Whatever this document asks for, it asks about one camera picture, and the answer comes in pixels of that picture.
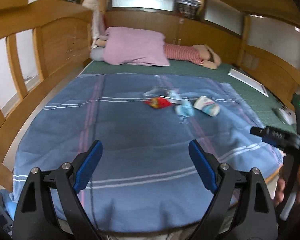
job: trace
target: metal screw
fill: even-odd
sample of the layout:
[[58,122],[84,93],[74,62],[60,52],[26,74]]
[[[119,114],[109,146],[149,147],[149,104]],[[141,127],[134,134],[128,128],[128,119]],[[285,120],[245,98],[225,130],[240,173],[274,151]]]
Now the metal screw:
[[64,163],[64,164],[62,165],[62,168],[63,168],[64,170],[69,170],[70,167],[71,167],[71,163]]
[[227,163],[221,163],[220,164],[220,168],[223,169],[224,171],[228,170],[229,169],[229,164]]
[[32,174],[36,174],[36,173],[38,173],[38,171],[39,171],[39,168],[37,168],[37,167],[34,167],[31,169]]
[[258,168],[252,168],[252,172],[254,174],[259,174],[260,173],[260,170]]

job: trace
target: white computer mouse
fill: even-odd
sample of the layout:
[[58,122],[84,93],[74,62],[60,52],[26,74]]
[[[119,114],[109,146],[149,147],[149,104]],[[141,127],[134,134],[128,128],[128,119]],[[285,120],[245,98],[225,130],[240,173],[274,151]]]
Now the white computer mouse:
[[296,114],[290,109],[283,110],[281,108],[277,108],[275,113],[282,122],[288,125],[293,125],[297,122]]

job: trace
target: green mat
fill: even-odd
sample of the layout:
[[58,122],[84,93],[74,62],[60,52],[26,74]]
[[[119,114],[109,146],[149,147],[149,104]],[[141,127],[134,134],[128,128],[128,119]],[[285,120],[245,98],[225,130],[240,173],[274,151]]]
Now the green mat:
[[114,73],[138,73],[138,74],[173,74],[182,76],[208,77],[219,82],[232,85],[237,93],[256,112],[264,125],[275,126],[284,130],[295,132],[293,127],[284,124],[272,111],[272,108],[281,107],[280,102],[268,91],[269,97],[256,91],[254,88],[228,75],[232,68],[229,64],[222,63],[218,69],[212,70],[195,65],[191,62],[170,60],[170,66],[150,67],[140,65],[110,65],[106,62],[93,61],[83,71],[84,74],[114,74]]

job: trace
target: hand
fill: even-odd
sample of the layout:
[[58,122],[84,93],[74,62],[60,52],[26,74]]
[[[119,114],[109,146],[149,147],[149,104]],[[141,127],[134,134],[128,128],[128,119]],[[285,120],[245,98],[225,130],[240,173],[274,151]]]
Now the hand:
[[[284,168],[284,166],[282,166],[282,168],[279,171],[279,179],[277,182],[277,188],[275,189],[274,192],[274,206],[276,207],[277,205],[279,205],[279,203],[281,203],[283,201],[284,195],[283,195],[283,191],[284,188],[286,186],[286,182],[284,181],[284,179],[282,178],[282,169]],[[296,197],[296,203],[300,204],[300,167],[298,170],[298,183],[299,183],[299,192],[297,193],[297,197]]]

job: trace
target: wooden headboard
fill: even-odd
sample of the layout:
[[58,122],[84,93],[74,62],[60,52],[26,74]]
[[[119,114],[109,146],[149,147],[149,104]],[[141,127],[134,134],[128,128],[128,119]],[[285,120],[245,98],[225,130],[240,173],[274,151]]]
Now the wooden headboard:
[[[44,97],[76,67],[89,58],[92,12],[61,0],[0,5],[0,39],[6,49],[19,102],[5,117],[0,109],[0,185],[12,191],[12,173],[3,160],[14,138]],[[33,46],[40,82],[27,90],[22,77],[16,33],[33,30]]]

